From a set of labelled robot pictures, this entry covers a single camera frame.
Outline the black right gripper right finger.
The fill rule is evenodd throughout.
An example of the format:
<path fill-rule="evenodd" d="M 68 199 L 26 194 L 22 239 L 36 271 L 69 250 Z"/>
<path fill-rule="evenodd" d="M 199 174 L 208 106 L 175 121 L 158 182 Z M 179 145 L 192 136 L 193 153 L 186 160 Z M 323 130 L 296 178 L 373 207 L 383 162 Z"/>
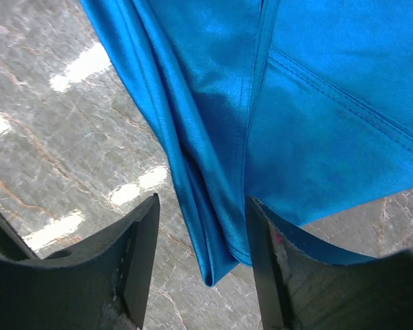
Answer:
<path fill-rule="evenodd" d="M 357 254 L 254 198 L 246 227 L 265 329 L 413 329 L 413 249 Z"/>

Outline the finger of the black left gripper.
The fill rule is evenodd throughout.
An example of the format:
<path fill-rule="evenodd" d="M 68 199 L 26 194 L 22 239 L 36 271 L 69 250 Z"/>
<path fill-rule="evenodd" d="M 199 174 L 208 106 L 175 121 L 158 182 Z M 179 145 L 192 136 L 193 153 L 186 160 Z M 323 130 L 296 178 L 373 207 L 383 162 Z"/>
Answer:
<path fill-rule="evenodd" d="M 13 260 L 23 261 L 38 259 L 37 255 L 28 247 L 16 230 L 0 213 L 0 256 Z"/>

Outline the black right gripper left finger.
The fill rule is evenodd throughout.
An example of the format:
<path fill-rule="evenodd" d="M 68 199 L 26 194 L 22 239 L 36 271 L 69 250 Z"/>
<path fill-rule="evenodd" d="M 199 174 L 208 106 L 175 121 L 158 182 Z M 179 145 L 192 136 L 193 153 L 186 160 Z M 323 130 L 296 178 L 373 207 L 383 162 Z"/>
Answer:
<path fill-rule="evenodd" d="M 158 238 L 160 201 L 46 258 L 0 256 L 0 329 L 140 329 Z"/>

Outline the blue satin napkin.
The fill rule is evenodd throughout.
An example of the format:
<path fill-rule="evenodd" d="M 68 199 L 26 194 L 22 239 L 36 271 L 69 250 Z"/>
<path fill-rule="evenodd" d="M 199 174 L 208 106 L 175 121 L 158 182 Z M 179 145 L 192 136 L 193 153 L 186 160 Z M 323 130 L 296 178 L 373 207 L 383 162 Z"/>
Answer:
<path fill-rule="evenodd" d="M 84 1 L 165 150 L 200 272 L 245 199 L 302 226 L 413 188 L 413 1 Z"/>

